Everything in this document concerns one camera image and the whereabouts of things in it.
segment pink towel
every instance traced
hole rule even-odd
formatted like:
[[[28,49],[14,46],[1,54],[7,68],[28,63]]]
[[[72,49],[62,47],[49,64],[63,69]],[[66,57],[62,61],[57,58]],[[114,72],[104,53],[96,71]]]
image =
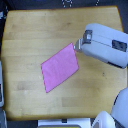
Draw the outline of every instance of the pink towel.
[[[64,82],[78,68],[73,44],[70,43],[41,64],[46,92],[50,92],[53,88]]]

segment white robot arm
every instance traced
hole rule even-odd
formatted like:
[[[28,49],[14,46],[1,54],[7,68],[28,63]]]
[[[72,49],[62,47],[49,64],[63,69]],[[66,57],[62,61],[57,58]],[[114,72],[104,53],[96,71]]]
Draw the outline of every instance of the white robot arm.
[[[126,68],[128,64],[127,46],[127,34],[93,23],[86,26],[83,38],[76,42],[74,49],[107,64]]]

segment wooden table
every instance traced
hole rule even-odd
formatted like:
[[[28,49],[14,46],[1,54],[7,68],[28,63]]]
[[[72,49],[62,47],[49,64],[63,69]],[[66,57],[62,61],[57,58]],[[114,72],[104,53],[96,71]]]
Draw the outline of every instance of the wooden table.
[[[110,113],[127,70],[76,53],[79,71],[45,93],[40,64],[82,37],[88,23],[122,31],[116,7],[10,11],[2,43],[5,111],[11,120],[95,117]]]

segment wooden board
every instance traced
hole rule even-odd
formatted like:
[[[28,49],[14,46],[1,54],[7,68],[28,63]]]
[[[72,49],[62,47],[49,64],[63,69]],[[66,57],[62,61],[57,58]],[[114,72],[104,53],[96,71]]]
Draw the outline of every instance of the wooden board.
[[[45,93],[40,64],[82,37],[88,23],[122,31],[116,7],[10,11],[2,43],[4,109],[11,120],[95,117],[110,113],[127,70],[76,53],[79,71]]]

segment floor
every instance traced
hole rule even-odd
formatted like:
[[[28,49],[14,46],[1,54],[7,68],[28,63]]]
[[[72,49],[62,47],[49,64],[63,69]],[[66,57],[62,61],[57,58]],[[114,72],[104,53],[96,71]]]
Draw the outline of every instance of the floor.
[[[56,4],[54,0],[54,2],[52,1],[52,4],[45,4],[43,8],[63,8],[64,6],[85,7],[85,6],[96,6],[97,4],[97,0],[93,0],[93,3],[91,3],[89,0],[87,4],[85,4],[84,1],[87,2],[87,0],[76,0],[76,1],[74,0],[72,5],[70,5],[68,3],[62,4],[62,1]],[[128,0],[108,0],[109,2],[107,3],[105,2],[105,0],[100,0],[100,1],[101,2],[99,2],[97,6],[102,6],[102,5],[117,5],[118,6],[124,32],[128,34]],[[2,1],[0,1],[0,46],[2,42],[2,35],[3,35],[3,30],[4,30],[6,14],[7,14],[6,5]],[[38,121],[8,121],[7,125],[8,125],[8,128],[36,128],[38,125]]]

